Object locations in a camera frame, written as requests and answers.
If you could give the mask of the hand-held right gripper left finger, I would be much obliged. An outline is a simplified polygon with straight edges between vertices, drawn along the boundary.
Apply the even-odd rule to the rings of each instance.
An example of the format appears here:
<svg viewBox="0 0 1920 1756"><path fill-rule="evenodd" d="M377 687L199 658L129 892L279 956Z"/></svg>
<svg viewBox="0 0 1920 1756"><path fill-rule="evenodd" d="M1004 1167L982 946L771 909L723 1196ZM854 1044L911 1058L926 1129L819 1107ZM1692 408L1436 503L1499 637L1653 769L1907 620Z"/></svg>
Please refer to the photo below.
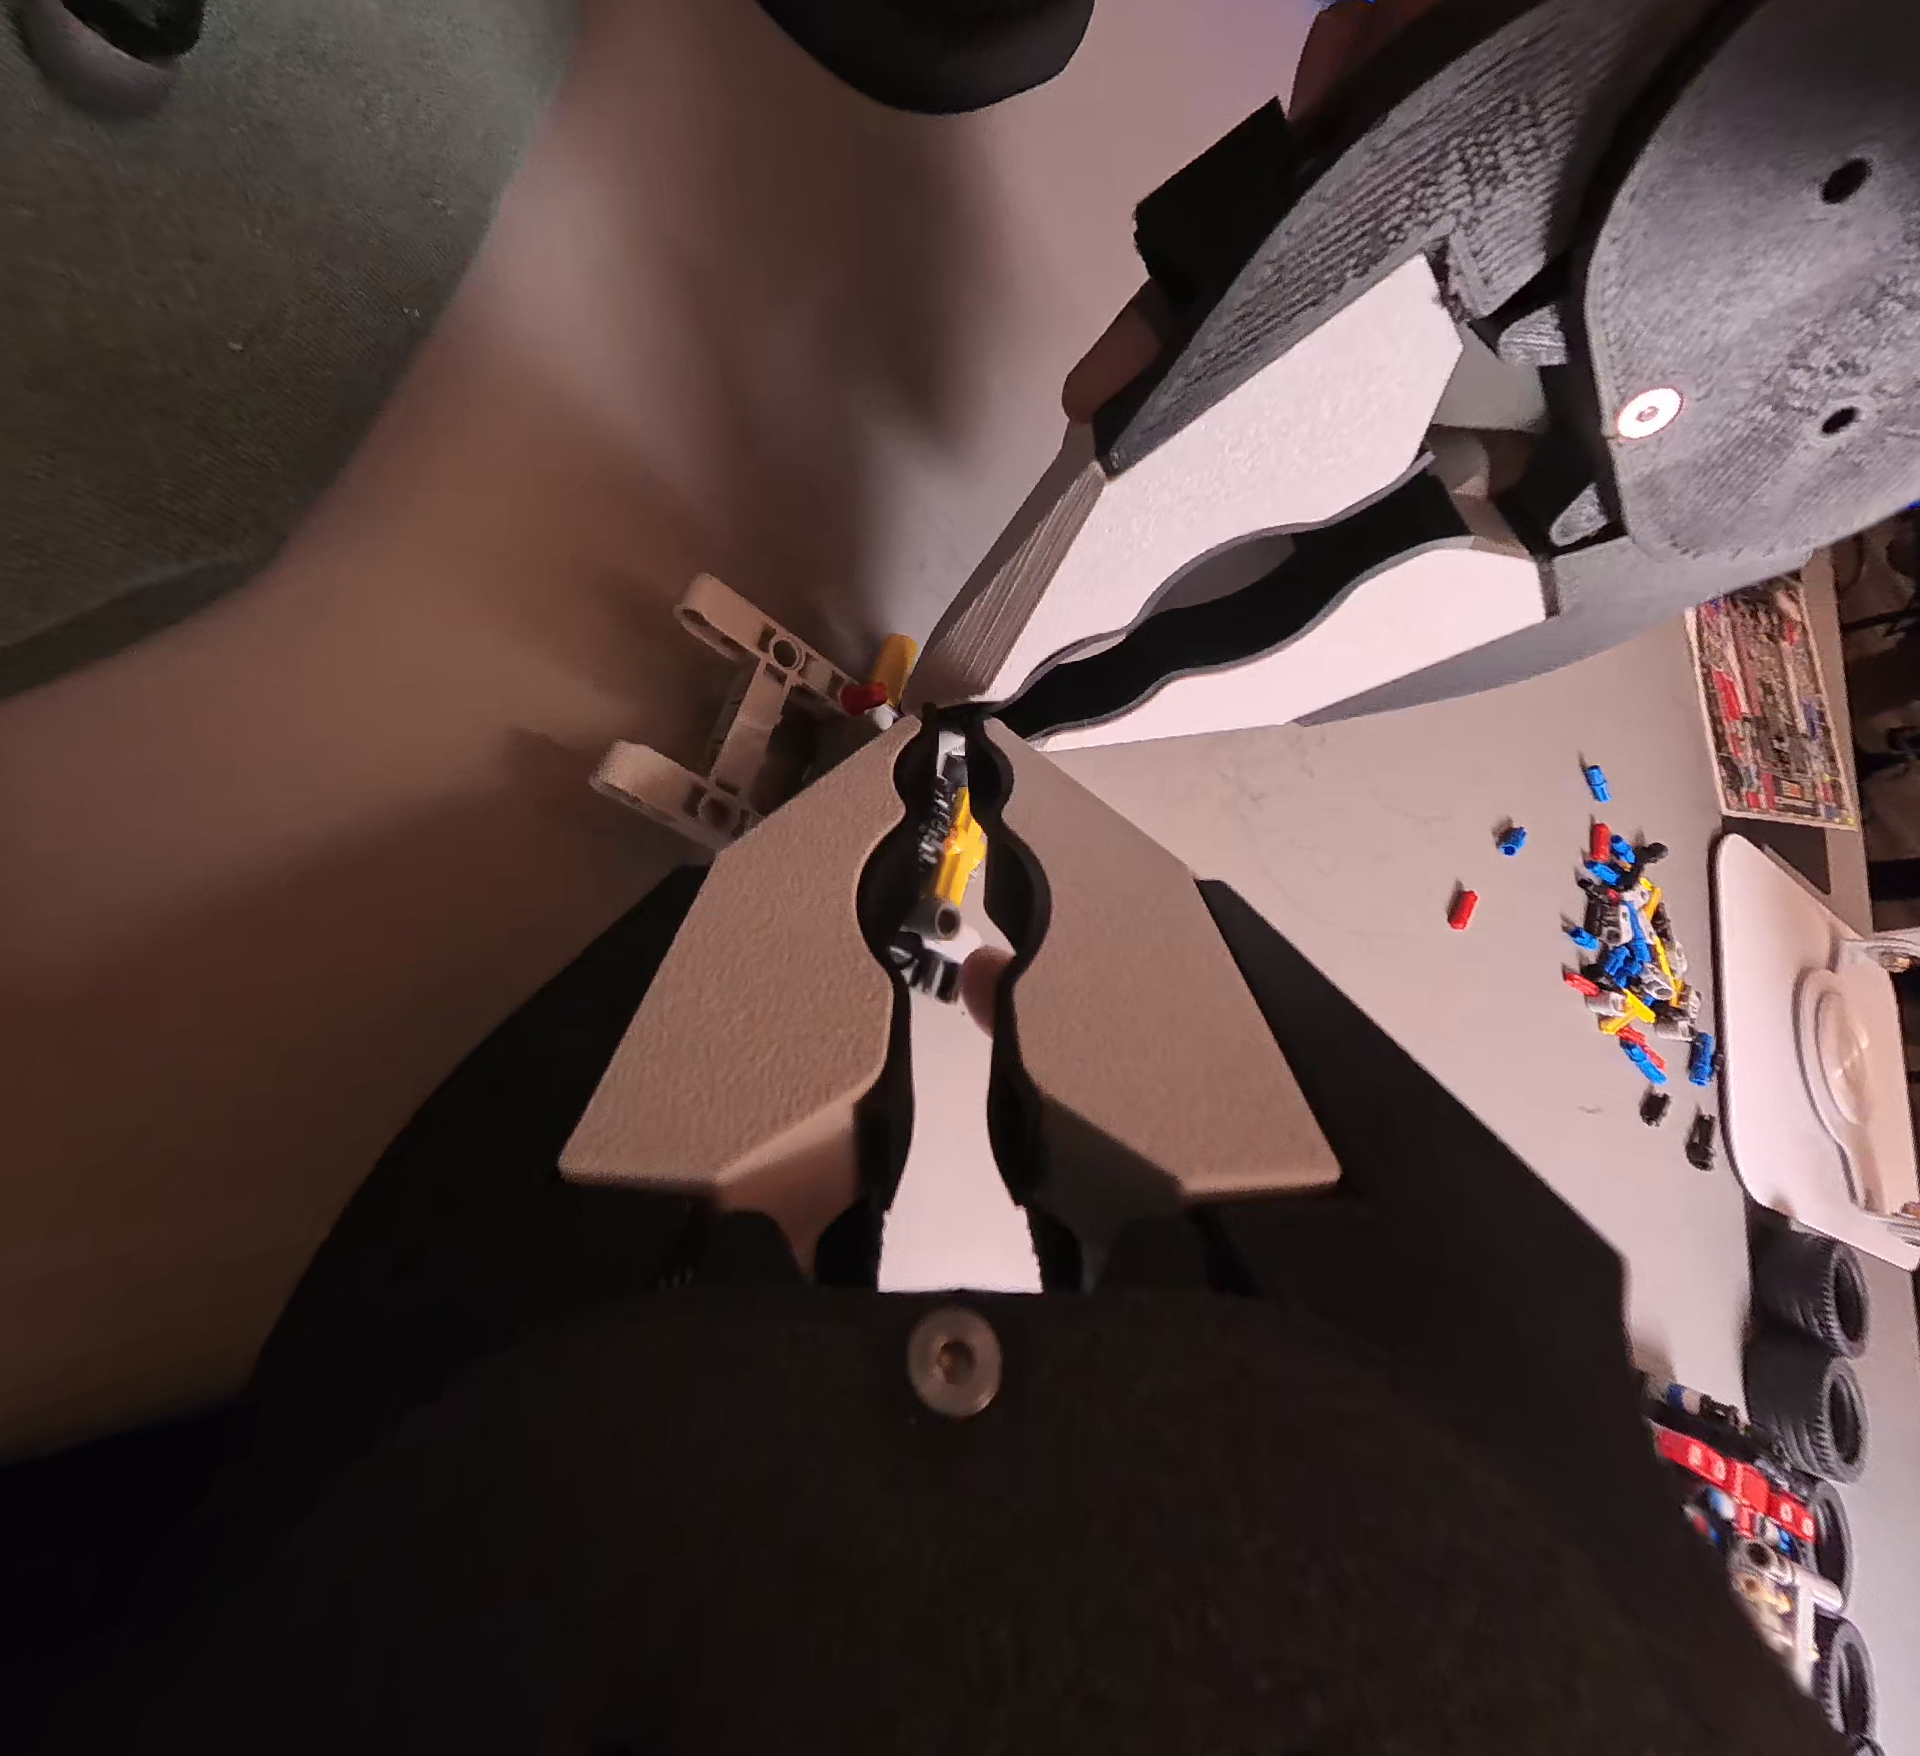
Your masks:
<svg viewBox="0 0 1920 1756"><path fill-rule="evenodd" d="M585 1188L768 1216L798 1261L862 1194L855 1108L893 1048L897 977L858 887L904 822L902 717L713 857L557 1156Z"/></svg>

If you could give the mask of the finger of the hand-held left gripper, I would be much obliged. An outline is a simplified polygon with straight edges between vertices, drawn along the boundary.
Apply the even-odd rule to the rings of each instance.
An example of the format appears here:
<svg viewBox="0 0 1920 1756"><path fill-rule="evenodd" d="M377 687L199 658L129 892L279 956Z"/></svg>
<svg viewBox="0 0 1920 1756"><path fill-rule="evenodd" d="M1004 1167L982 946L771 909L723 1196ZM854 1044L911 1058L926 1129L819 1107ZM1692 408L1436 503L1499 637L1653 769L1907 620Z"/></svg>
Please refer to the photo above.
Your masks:
<svg viewBox="0 0 1920 1756"><path fill-rule="evenodd" d="M1409 256L1122 473L1071 425L934 626L911 704L1008 702L1219 553L1384 495L1459 357L1431 263Z"/></svg>
<svg viewBox="0 0 1920 1756"><path fill-rule="evenodd" d="M1054 753L1282 729L1530 633L1548 619L1542 569L1495 518L1415 473L1236 591L1048 665L1004 725Z"/></svg>

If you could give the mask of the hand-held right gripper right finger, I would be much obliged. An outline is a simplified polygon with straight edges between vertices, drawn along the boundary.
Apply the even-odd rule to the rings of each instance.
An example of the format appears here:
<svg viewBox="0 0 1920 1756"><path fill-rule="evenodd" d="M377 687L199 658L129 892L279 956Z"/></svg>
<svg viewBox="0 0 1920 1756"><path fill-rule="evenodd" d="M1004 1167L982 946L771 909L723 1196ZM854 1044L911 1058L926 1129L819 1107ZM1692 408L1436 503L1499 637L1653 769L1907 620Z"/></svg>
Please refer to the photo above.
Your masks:
<svg viewBox="0 0 1920 1756"><path fill-rule="evenodd" d="M1134 1227L1321 1196L1330 1139L1187 864L985 718L967 741L994 985L988 1139L1044 1264Z"/></svg>

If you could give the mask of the small grey lego differential assembly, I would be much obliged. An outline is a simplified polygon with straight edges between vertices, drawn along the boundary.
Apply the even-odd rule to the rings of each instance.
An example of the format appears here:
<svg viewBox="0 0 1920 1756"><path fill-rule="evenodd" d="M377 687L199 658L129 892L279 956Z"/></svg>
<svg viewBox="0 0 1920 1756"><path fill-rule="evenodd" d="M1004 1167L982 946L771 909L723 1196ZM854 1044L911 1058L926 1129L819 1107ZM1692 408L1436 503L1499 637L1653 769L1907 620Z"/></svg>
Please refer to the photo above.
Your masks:
<svg viewBox="0 0 1920 1756"><path fill-rule="evenodd" d="M870 665L843 668L708 573L690 580L674 619L732 667L699 763L686 766L648 744L618 741L588 784L699 857L741 840L906 715L920 654L908 634L888 634ZM913 993L952 1007L982 946L964 907L985 862L988 835L974 816L967 753L955 731L938 734L932 763L928 805L913 822L916 898L885 954Z"/></svg>

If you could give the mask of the lego instruction booklet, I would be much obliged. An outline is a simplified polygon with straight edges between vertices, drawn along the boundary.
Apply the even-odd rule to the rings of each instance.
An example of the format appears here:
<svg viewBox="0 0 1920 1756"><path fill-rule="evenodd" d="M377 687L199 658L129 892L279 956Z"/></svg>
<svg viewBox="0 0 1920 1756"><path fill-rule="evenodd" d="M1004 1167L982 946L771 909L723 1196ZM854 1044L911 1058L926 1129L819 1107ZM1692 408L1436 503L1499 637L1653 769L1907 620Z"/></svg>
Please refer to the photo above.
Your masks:
<svg viewBox="0 0 1920 1756"><path fill-rule="evenodd" d="M1836 718L1802 575L1695 605L1685 634L1720 816L1856 833L1851 734Z"/></svg>

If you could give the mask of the black lego tyre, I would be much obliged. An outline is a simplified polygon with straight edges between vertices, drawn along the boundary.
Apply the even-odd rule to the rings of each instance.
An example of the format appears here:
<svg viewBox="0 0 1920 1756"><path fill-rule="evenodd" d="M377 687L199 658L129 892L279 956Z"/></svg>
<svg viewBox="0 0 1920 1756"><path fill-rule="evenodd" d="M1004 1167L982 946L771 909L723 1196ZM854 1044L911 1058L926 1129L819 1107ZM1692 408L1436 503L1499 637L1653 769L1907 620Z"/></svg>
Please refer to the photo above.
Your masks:
<svg viewBox="0 0 1920 1756"><path fill-rule="evenodd" d="M1812 1700L1850 1752L1877 1752L1877 1679L1857 1625L1820 1615L1813 1628Z"/></svg>
<svg viewBox="0 0 1920 1756"><path fill-rule="evenodd" d="M1869 1338L1869 1290L1859 1254L1817 1232L1764 1227L1751 1236L1753 1321L1822 1353L1857 1361Z"/></svg>
<svg viewBox="0 0 1920 1756"><path fill-rule="evenodd" d="M1836 1592L1836 1615L1845 1613L1856 1581L1856 1550L1850 1514L1831 1480L1812 1480L1803 1496L1812 1520L1810 1568Z"/></svg>
<svg viewBox="0 0 1920 1756"><path fill-rule="evenodd" d="M1798 1337L1758 1337L1741 1361L1748 1420L1794 1471L1851 1485L1867 1451L1865 1401L1851 1361Z"/></svg>

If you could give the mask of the black lego car chassis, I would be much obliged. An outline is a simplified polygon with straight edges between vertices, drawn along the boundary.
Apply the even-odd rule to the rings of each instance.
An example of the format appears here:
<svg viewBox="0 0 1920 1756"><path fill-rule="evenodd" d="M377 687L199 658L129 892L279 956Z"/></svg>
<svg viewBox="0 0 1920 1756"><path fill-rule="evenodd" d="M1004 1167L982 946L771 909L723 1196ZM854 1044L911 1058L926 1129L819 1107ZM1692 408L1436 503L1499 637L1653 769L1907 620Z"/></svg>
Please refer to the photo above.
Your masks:
<svg viewBox="0 0 1920 1756"><path fill-rule="evenodd" d="M1731 1405L1639 1374L1651 1452L1672 1478L1690 1528L1718 1557L1731 1596L1764 1649L1812 1700L1813 1630L1837 1594L1810 1565L1812 1476Z"/></svg>

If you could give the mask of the pile of blue yellow pins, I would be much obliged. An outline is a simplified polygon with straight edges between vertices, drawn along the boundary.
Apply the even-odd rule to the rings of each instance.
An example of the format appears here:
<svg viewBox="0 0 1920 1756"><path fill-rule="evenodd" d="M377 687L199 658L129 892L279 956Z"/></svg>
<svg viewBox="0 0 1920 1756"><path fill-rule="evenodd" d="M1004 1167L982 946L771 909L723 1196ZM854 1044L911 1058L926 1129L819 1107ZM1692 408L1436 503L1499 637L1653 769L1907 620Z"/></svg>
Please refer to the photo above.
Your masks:
<svg viewBox="0 0 1920 1756"><path fill-rule="evenodd" d="M1561 914L1561 981L1650 1091L1715 1085L1720 1047L1667 909L1667 847L1592 818Z"/></svg>

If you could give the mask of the white book stand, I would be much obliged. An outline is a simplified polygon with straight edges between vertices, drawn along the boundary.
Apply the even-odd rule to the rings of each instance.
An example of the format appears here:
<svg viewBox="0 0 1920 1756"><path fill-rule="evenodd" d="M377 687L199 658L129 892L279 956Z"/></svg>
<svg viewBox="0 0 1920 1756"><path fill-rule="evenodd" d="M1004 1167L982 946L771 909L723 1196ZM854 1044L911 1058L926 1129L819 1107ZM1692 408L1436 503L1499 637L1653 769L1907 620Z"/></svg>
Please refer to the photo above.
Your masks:
<svg viewBox="0 0 1920 1756"><path fill-rule="evenodd" d="M1712 854L1722 1133L1766 1212L1914 1272L1915 1134L1897 978L1762 847Z"/></svg>

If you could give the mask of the person's green sweatshirt torso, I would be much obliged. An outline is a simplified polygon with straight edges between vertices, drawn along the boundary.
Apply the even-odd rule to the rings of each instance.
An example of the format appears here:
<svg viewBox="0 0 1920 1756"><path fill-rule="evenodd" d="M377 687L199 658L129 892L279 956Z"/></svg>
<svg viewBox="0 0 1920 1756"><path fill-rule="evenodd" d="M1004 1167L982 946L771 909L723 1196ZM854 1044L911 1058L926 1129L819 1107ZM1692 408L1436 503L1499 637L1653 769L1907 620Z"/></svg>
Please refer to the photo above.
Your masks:
<svg viewBox="0 0 1920 1756"><path fill-rule="evenodd" d="M3 0L2 690L244 589L487 236L584 0Z"/></svg>

